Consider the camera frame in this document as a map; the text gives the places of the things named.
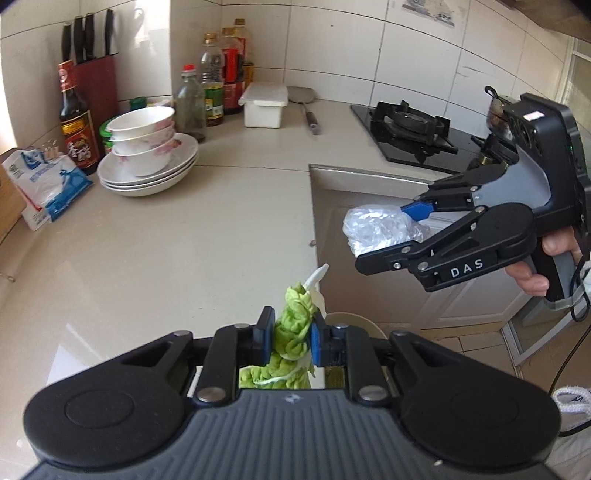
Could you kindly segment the person's right hand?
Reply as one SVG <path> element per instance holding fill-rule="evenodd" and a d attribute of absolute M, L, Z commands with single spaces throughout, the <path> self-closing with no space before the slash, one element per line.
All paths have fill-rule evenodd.
<path fill-rule="evenodd" d="M 577 243 L 572 227 L 566 227 L 548 233 L 541 238 L 541 248 L 544 254 L 533 256 L 533 265 L 526 261 L 519 261 L 505 268 L 506 273 L 515 280 L 518 286 L 533 297 L 545 297 L 552 283 L 558 279 L 557 272 L 569 271 L 566 263 L 561 260 L 566 254 L 567 263 L 576 265 L 582 258 L 581 249 Z"/>

